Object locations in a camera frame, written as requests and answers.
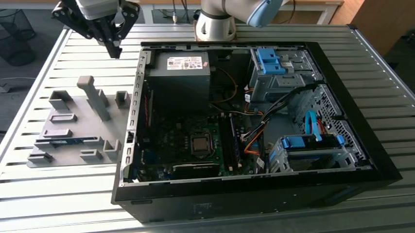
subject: sticker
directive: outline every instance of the sticker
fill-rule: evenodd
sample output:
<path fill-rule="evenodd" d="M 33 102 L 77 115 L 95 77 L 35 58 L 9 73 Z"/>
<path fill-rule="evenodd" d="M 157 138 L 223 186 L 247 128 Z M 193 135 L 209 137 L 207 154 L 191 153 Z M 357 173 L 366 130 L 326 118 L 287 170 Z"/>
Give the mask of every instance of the sticker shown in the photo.
<path fill-rule="evenodd" d="M 67 144 L 69 142 L 67 141 L 53 141 L 51 143 L 53 144 Z"/>
<path fill-rule="evenodd" d="M 283 67 L 294 67 L 291 62 L 282 62 Z"/>
<path fill-rule="evenodd" d="M 167 70 L 203 69 L 202 57 L 170 57 L 167 59 Z"/>
<path fill-rule="evenodd" d="M 251 103 L 251 95 L 246 94 L 246 102 Z"/>
<path fill-rule="evenodd" d="M 261 166 L 261 168 L 263 169 L 263 168 L 265 168 L 265 166 L 266 166 L 265 161 L 262 161 L 262 159 L 261 159 L 261 158 L 258 158 L 258 159 L 257 159 L 257 163 L 258 163 L 258 165 Z"/>

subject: yellow wire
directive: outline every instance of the yellow wire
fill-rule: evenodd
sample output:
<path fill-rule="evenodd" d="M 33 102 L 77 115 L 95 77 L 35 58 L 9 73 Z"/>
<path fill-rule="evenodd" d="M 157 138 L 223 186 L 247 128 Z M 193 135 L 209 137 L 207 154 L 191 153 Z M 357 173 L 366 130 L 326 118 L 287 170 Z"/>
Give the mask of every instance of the yellow wire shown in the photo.
<path fill-rule="evenodd" d="M 230 101 L 231 99 L 234 99 L 234 97 L 237 96 L 237 92 L 238 92 L 238 85 L 237 85 L 237 81 L 234 79 L 234 77 L 226 72 L 225 69 L 217 67 L 217 69 L 222 70 L 222 72 L 225 72 L 225 74 L 230 77 L 230 79 L 233 80 L 234 86 L 235 86 L 235 90 L 234 90 L 234 94 L 230 98 L 227 98 L 226 100 L 219 100 L 219 101 L 213 101 L 211 103 L 223 103 Z"/>

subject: ram slot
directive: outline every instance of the ram slot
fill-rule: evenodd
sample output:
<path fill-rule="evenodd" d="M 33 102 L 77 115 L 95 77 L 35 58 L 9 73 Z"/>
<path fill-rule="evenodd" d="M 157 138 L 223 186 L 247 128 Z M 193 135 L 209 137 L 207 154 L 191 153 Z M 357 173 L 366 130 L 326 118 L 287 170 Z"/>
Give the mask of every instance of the ram slot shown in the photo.
<path fill-rule="evenodd" d="M 225 166 L 229 171 L 235 171 L 241 167 L 241 155 L 233 117 L 222 114 L 218 118 L 218 125 Z"/>

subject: orange wire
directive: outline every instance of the orange wire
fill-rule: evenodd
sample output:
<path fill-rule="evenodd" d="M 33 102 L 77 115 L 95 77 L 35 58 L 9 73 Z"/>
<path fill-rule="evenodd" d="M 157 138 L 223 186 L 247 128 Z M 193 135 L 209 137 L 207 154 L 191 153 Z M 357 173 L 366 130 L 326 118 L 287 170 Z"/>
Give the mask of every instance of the orange wire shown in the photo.
<path fill-rule="evenodd" d="M 255 153 L 258 153 L 258 155 L 259 155 L 259 152 L 251 151 L 251 150 L 249 150 L 249 149 L 250 149 L 250 147 L 251 147 L 254 141 L 258 139 L 258 137 L 261 136 L 261 134 L 262 134 L 263 132 L 265 132 L 265 129 L 262 129 L 262 130 L 257 133 L 255 137 L 253 138 L 251 142 L 249 143 L 249 145 L 247 145 L 247 147 L 246 147 L 246 149 L 245 149 L 245 152 L 246 152 L 246 153 L 253 153 L 253 152 L 255 152 Z"/>
<path fill-rule="evenodd" d="M 225 69 L 217 67 L 217 69 L 219 69 L 222 72 L 225 72 L 225 74 L 230 77 L 230 79 L 233 80 L 234 86 L 235 86 L 235 90 L 234 90 L 234 94 L 230 98 L 227 98 L 226 100 L 219 100 L 219 101 L 213 101 L 211 103 L 223 103 L 230 101 L 231 99 L 234 99 L 234 97 L 237 96 L 237 92 L 238 92 L 238 85 L 237 85 L 237 81 L 234 79 L 234 77 L 226 72 Z"/>
<path fill-rule="evenodd" d="M 246 113 L 254 114 L 255 112 L 250 112 L 250 110 L 249 110 L 249 104 L 250 103 L 247 102 L 247 104 L 246 104 Z"/>

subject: motherboard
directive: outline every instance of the motherboard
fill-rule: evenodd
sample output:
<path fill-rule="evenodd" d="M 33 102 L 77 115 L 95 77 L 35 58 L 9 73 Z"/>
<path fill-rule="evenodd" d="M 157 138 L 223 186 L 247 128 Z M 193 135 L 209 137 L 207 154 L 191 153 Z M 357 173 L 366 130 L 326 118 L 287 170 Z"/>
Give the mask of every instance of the motherboard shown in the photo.
<path fill-rule="evenodd" d="M 250 174 L 239 141 L 246 132 L 241 115 L 155 117 L 150 147 L 142 152 L 141 179 L 173 180 Z"/>

